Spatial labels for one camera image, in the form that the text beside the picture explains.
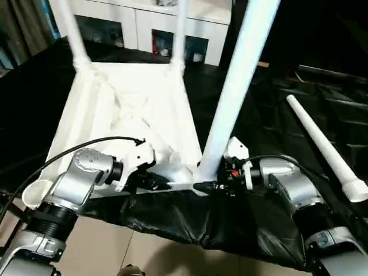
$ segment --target black tablecloth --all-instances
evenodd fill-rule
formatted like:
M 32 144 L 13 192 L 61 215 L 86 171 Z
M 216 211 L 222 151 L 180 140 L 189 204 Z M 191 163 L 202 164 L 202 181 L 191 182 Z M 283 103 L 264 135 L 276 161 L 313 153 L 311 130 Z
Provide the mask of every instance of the black tablecloth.
M 165 57 L 86 42 L 97 62 L 166 63 Z M 72 85 L 75 71 L 65 40 L 0 79 L 0 190 L 9 193 L 44 161 Z M 226 72 L 188 64 L 186 90 L 201 147 L 204 148 Z M 259 70 L 244 101 L 233 134 L 251 155 L 286 154 L 329 174 L 318 151 L 305 138 L 285 101 L 292 93 L 366 180 L 368 152 L 367 90 L 273 80 Z M 317 181 L 334 211 L 346 223 L 354 218 L 340 185 Z M 277 194 L 244 193 L 235 198 L 197 197 L 191 192 L 145 194 L 129 207 L 128 197 L 89 202 L 85 215 L 182 243 L 199 244 L 305 270 L 302 238 Z M 358 235 L 366 230 L 354 224 Z

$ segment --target floor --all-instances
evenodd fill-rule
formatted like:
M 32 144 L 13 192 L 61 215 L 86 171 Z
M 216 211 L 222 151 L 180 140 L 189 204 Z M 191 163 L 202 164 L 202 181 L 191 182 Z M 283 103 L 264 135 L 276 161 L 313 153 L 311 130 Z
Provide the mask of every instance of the floor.
M 13 215 L 6 215 L 0 225 L 1 244 L 4 245 L 16 222 Z M 63 276 L 116 276 L 120 267 L 128 264 L 139 266 L 147 276 L 310 276 L 87 217 L 79 218 L 68 239 L 67 249 L 55 266 Z

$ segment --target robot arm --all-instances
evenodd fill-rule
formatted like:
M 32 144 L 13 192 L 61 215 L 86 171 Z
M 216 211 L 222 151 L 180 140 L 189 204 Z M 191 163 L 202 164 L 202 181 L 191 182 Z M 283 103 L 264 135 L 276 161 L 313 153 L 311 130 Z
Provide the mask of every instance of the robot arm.
M 340 217 L 330 210 L 312 181 L 294 163 L 280 158 L 262 158 L 259 169 L 249 172 L 250 166 L 245 166 L 246 162 L 242 161 L 245 159 L 244 148 L 245 145 L 237 139 L 230 139 L 224 155 L 228 169 L 222 177 L 227 184 L 213 184 L 211 190 L 222 190 L 230 196 L 239 186 L 248 190 L 276 190 L 303 237 L 313 275 L 366 275 L 367 253 Z M 247 174 L 261 178 L 261 187 L 246 185 Z
M 117 181 L 122 190 L 134 171 L 154 164 L 153 149 L 138 145 L 121 162 L 91 148 L 76 151 L 68 169 L 53 183 L 27 227 L 12 241 L 0 260 L 0 276 L 61 275 L 58 262 L 66 240 L 95 186 Z

